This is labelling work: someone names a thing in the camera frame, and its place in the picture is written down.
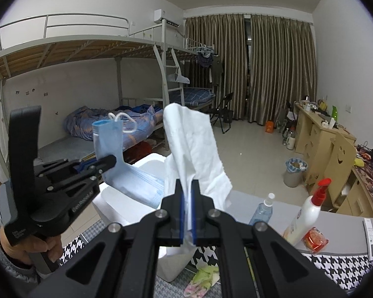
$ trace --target sleeve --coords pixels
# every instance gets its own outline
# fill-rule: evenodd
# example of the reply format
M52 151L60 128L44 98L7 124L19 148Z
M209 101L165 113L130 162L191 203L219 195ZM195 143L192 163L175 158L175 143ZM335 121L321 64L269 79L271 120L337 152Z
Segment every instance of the sleeve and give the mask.
M20 263L15 265L10 258L4 253L0 244L0 263L4 269L10 274L14 286L27 293L34 289L39 284L39 276L33 266L26 266Z

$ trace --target white wall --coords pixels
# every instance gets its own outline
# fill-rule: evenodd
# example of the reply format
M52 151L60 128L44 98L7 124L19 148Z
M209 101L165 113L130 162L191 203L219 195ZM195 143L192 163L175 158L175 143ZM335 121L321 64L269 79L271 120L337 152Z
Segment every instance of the white wall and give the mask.
M173 21L182 24L182 9L166 0L16 0L4 15L0 25L48 13L97 13L127 18L130 23L133 23L130 31L134 33L155 25L153 22L153 12L160 8L164 9L166 15ZM42 38L44 22L44 18L33 19L3 28L1 32L3 47ZM110 20L88 16L58 16L49 18L48 21L48 25L60 23L100 23L120 26L126 24L122 20ZM159 41L161 39L159 31L154 32L154 40ZM126 31L117 28L90 26L55 27L47 29L47 37L73 34L124 36L126 35ZM176 31L170 29L167 38L168 42L171 44L182 45L182 38Z
M318 97L337 107L358 143L373 147L373 19L359 0L321 0L313 20Z
M162 97L161 73L156 59L123 58L120 71L123 97Z
M39 148L63 138L64 118L77 108L119 106L114 59L96 59L43 67L7 80L6 111L41 105Z

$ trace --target lotion bottle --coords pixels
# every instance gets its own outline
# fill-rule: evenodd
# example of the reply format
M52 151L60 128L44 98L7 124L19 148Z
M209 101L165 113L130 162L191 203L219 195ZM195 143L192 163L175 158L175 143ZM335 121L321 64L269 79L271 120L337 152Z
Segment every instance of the lotion bottle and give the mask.
M305 200L297 216L283 233L283 237L293 246L300 242L304 235L315 226L315 222L321 212L321 206L326 199L327 187L331 181L330 178L326 178L318 182L319 188L313 196L309 196Z

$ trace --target brown curtain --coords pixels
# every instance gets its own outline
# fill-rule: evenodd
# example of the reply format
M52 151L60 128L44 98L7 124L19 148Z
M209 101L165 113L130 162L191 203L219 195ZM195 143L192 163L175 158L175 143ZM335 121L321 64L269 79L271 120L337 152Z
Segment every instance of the brown curtain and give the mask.
M309 23L253 14L247 119L274 121L286 101L316 99L315 47Z
M244 17L242 14L219 14L186 20L186 37L207 46L214 45L222 59L223 81L217 91L217 101L233 92L229 109L233 117L244 116L246 99L247 54ZM208 69L191 61L191 86L209 87Z

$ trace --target red packet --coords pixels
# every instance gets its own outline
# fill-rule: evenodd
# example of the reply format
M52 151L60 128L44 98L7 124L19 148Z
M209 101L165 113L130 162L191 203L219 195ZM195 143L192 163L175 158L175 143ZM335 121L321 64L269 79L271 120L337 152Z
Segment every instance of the red packet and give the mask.
M329 240L316 227L313 227L304 235L303 242L311 253L317 254L329 243Z

